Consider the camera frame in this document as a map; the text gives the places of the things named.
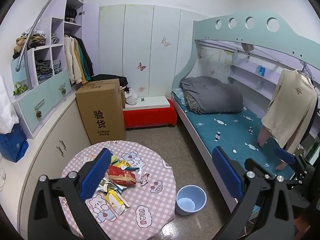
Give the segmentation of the yellow white carton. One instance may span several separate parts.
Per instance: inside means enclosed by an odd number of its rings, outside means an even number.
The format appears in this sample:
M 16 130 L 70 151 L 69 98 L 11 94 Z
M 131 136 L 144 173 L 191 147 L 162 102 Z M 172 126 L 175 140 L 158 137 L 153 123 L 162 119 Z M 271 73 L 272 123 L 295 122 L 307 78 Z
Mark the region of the yellow white carton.
M 124 200 L 124 198 L 115 190 L 108 190 L 105 200 L 115 213 L 121 216 L 131 206 Z

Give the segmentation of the red snack packet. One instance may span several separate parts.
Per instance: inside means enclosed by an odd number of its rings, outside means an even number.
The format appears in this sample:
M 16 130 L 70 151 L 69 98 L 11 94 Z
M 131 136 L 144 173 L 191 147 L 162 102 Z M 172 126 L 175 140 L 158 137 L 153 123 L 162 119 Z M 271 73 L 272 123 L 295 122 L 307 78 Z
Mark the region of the red snack packet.
M 107 176 L 109 180 L 119 185 L 127 186 L 136 184 L 136 176 L 132 172 L 122 170 L 113 165 L 108 168 Z

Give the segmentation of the lilac shelf unit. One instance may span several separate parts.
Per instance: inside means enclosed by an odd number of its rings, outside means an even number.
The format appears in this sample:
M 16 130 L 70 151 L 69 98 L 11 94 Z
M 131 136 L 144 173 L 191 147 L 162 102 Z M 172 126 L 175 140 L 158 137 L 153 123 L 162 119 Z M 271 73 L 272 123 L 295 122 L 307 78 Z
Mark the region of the lilac shelf unit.
M 14 107 L 28 139 L 33 139 L 53 110 L 72 90 L 65 62 L 65 35 L 81 39 L 98 73 L 98 16 L 96 4 L 80 0 L 54 0 L 41 14 L 35 29 L 46 37 L 45 42 L 29 48 L 11 63 L 15 89 Z

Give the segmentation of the grey folded duvet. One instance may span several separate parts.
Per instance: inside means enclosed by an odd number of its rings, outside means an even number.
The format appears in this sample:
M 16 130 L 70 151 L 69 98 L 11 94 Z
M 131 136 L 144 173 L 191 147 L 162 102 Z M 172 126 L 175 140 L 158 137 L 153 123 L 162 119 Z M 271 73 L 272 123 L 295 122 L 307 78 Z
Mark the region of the grey folded duvet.
M 180 82 L 189 109 L 196 114 L 240 113 L 244 106 L 243 96 L 230 83 L 199 76 Z

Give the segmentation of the white paper bag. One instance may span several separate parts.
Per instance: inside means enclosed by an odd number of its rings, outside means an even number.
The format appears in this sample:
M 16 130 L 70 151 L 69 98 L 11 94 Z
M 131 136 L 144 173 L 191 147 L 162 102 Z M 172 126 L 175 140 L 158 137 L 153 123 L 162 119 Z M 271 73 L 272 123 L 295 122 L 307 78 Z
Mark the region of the white paper bag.
M 7 134 L 12 131 L 15 124 L 19 123 L 17 113 L 11 103 L 4 85 L 3 77 L 0 78 L 0 133 Z

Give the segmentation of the teal patterned mattress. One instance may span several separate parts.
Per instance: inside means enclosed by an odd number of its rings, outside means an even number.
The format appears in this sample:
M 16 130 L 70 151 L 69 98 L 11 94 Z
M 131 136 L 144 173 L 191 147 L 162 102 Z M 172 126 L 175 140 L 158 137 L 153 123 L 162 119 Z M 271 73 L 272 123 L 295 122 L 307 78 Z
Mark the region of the teal patterned mattress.
M 268 138 L 263 147 L 257 143 L 262 123 L 249 108 L 244 106 L 242 112 L 236 114 L 197 114 L 187 106 L 181 89 L 174 89 L 172 96 L 209 153 L 216 146 L 221 146 L 230 159 L 241 165 L 245 164 L 246 159 L 252 158 L 272 175 L 292 178 L 294 171 L 291 167 L 286 166 L 280 171 L 276 169 L 281 163 L 274 153 L 278 143 L 272 137 Z

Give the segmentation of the white curved cabinet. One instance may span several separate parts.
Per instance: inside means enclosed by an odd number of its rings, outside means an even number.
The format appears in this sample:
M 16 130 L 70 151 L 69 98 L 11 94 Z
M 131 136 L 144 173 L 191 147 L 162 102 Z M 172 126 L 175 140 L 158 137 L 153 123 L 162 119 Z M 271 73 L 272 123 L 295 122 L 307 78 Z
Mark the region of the white curved cabinet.
M 59 178 L 69 161 L 91 143 L 71 94 L 56 110 L 17 163 L 1 159 L 1 206 L 14 229 L 28 238 L 30 204 L 38 178 Z

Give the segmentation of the red bench with white top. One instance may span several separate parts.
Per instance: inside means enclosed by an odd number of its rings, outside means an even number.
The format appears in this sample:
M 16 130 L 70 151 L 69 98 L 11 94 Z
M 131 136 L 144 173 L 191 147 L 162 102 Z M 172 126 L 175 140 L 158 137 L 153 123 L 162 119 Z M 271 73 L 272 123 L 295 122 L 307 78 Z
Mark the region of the red bench with white top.
M 126 129 L 171 126 L 177 124 L 177 113 L 171 100 L 165 96 L 138 98 L 135 105 L 123 109 Z

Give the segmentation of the tall brown cardboard box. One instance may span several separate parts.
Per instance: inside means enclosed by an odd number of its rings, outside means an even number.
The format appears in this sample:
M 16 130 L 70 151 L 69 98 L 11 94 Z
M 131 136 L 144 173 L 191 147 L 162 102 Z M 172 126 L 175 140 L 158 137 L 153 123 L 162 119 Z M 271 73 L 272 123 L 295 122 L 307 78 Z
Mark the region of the tall brown cardboard box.
M 126 139 L 118 79 L 88 82 L 75 96 L 91 144 Z

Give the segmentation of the hanging clothes on rail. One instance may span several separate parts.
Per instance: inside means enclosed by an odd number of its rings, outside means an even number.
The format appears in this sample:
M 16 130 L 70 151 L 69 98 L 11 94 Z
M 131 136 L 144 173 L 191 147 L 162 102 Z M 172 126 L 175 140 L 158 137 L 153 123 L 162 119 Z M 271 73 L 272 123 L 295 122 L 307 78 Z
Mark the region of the hanging clothes on rail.
M 85 59 L 79 39 L 65 35 L 63 38 L 65 49 L 65 62 L 69 70 L 71 84 L 86 84 L 91 80 L 89 61 Z

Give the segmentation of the white plastic bag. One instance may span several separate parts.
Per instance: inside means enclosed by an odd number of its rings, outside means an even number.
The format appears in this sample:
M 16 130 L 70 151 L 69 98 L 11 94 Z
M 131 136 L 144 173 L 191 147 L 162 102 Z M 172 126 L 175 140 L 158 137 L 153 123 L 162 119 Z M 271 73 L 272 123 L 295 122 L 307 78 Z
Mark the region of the white plastic bag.
M 128 104 L 130 106 L 134 106 L 134 105 L 137 104 L 138 95 L 132 88 L 126 89 L 125 92 L 124 92 L 124 95 L 125 95 L 126 104 Z

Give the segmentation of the beige hanging shirt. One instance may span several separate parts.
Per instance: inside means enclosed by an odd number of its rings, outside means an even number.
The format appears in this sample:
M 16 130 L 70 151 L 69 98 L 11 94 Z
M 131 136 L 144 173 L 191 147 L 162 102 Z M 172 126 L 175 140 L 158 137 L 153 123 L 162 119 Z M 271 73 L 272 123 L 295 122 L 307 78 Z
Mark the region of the beige hanging shirt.
M 280 148 L 293 154 L 308 132 L 317 98 L 309 77 L 298 69 L 283 69 L 267 112 L 261 120 L 258 145 L 263 147 L 272 137 Z

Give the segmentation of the blue shopping bag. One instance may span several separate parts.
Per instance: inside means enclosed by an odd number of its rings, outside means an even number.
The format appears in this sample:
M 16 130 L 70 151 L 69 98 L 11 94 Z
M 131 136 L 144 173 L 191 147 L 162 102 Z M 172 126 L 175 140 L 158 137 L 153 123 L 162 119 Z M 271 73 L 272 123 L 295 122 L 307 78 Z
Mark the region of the blue shopping bag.
M 13 163 L 24 157 L 28 147 L 27 137 L 20 124 L 14 124 L 10 133 L 0 136 L 1 155 Z

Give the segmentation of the teal bunk bed frame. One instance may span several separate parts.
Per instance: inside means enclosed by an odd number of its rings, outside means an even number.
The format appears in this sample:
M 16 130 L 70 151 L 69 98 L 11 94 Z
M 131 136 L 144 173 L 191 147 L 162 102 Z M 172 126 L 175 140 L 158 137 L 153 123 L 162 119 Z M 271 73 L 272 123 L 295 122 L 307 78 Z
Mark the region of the teal bunk bed frame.
M 244 106 L 261 120 L 265 116 L 283 69 L 300 70 L 311 79 L 317 105 L 304 139 L 319 134 L 319 44 L 296 34 L 276 12 L 240 12 L 193 24 L 190 58 L 174 77 L 172 88 L 189 77 L 207 76 L 233 84 Z M 172 96 L 178 115 L 208 166 L 223 198 L 232 210 L 231 197 L 199 135 Z

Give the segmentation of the light blue trash bin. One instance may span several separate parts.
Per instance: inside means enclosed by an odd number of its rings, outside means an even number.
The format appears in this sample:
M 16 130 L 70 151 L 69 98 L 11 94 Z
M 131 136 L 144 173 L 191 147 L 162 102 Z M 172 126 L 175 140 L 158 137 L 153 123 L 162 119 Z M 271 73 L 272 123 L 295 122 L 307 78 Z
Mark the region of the light blue trash bin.
M 207 203 L 207 194 L 197 185 L 185 185 L 176 194 L 175 210 L 182 216 L 199 212 Z

